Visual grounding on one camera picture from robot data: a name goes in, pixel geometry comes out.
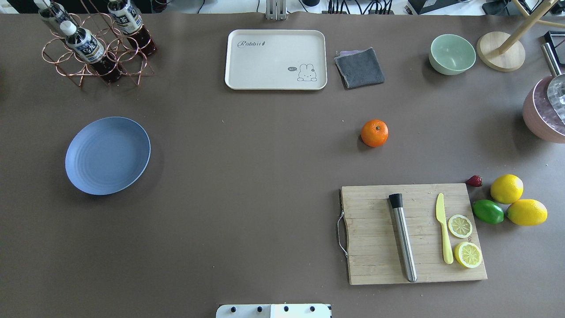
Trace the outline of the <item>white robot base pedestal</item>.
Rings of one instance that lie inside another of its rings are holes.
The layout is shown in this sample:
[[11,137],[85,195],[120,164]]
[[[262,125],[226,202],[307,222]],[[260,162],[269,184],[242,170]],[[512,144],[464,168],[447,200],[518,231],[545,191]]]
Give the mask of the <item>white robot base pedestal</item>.
[[224,304],[218,307],[216,318],[331,318],[330,304]]

